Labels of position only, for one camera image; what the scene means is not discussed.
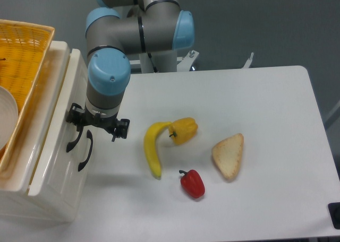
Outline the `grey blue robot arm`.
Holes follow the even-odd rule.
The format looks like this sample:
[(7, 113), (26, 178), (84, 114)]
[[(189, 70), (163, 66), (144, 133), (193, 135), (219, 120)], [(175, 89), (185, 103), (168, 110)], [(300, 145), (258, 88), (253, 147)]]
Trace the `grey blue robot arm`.
[(131, 75), (129, 55), (189, 48), (194, 44), (191, 12), (178, 0), (97, 0), (86, 19), (88, 81), (83, 106), (73, 103), (66, 121), (126, 138), (129, 120), (117, 119)]

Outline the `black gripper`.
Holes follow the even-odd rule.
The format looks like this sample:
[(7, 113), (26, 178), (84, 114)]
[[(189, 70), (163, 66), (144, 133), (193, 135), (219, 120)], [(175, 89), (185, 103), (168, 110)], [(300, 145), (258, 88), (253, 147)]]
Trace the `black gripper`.
[(112, 142), (116, 139), (126, 139), (129, 132), (129, 119), (116, 119), (117, 114), (105, 117), (101, 114), (93, 115), (87, 107), (84, 109), (77, 103), (71, 104), (70, 110), (66, 116), (66, 122), (76, 126), (79, 132), (85, 126), (94, 126), (105, 130), (109, 134), (113, 134)]

